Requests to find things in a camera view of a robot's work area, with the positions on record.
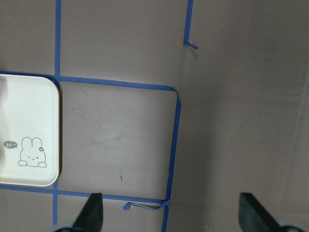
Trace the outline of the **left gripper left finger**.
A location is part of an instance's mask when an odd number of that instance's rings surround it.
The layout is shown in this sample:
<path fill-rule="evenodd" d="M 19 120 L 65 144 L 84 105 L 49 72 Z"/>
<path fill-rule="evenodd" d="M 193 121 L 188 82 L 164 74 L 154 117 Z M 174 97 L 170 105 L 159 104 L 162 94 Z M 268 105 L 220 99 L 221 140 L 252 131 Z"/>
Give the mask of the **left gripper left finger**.
<path fill-rule="evenodd" d="M 100 232 L 103 225 L 102 194 L 92 193 L 72 225 L 73 232 Z"/>

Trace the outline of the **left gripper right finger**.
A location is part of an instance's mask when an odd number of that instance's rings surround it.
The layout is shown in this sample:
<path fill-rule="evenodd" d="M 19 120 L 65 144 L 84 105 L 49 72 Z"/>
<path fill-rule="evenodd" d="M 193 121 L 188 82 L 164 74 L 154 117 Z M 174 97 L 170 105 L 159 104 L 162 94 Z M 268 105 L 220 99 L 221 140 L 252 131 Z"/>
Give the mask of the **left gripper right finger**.
<path fill-rule="evenodd" d="M 243 232 L 276 232 L 279 223 L 251 193 L 239 195 L 239 225 Z"/>

